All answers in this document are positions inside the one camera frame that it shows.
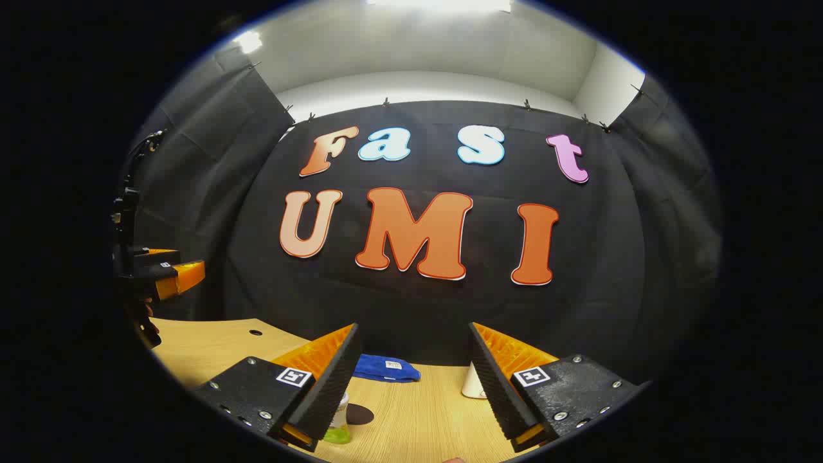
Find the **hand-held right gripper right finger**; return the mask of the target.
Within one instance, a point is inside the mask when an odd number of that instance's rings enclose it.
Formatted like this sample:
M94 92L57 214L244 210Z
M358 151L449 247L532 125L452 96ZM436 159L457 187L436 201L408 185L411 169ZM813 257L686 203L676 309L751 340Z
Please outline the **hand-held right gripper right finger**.
M584 433L644 392L584 354L557 358L481 323L468 325L471 364L515 452Z

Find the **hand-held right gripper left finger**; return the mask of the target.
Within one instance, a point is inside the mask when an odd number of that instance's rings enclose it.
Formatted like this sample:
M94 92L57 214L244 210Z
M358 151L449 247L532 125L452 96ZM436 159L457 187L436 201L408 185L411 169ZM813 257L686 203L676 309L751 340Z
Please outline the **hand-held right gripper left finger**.
M273 360L249 356L194 389L223 416L313 452L332 424L362 353L357 323Z

